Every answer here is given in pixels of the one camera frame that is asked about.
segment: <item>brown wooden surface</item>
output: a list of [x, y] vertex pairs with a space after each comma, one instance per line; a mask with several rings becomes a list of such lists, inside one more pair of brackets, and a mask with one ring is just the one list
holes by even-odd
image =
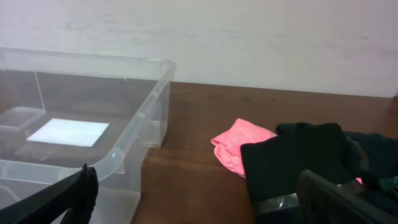
[[272, 131], [279, 123], [336, 122], [398, 138], [393, 99], [172, 83], [169, 128], [142, 165], [133, 223], [254, 223], [245, 180], [218, 162], [210, 143], [236, 118]]

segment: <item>transparent storage box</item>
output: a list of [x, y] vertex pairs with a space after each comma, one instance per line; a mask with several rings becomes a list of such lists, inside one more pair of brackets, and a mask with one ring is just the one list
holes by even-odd
[[[90, 223], [129, 223], [142, 160], [167, 130], [174, 71], [167, 60], [0, 48], [0, 208], [86, 163], [99, 180]], [[91, 146], [28, 139], [53, 119], [108, 125]]]

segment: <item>black cloth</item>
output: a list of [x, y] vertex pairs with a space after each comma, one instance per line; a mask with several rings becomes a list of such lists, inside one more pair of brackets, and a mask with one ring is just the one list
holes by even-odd
[[[360, 155], [354, 152], [340, 126], [323, 124], [286, 133], [264, 142], [241, 146], [249, 198], [253, 206], [296, 192], [303, 169], [309, 169], [334, 184], [353, 180]], [[298, 208], [257, 216], [257, 223], [281, 220], [302, 223]]]
[[[287, 123], [276, 127], [278, 135], [293, 134], [314, 127], [310, 123]], [[398, 139], [385, 138], [380, 134], [363, 134], [345, 131], [344, 134], [358, 142], [368, 155], [369, 171], [378, 179], [398, 175]]]

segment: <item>white wall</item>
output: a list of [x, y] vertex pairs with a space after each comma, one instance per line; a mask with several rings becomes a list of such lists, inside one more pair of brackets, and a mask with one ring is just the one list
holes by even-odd
[[0, 0], [0, 46], [167, 58], [181, 82], [392, 97], [397, 0]]

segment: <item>pink cloth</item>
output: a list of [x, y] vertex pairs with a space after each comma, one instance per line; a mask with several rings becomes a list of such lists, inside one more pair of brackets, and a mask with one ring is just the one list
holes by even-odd
[[256, 126], [249, 121], [237, 119], [231, 129], [211, 140], [215, 145], [214, 155], [230, 171], [244, 176], [241, 157], [241, 145], [263, 142], [276, 134]]

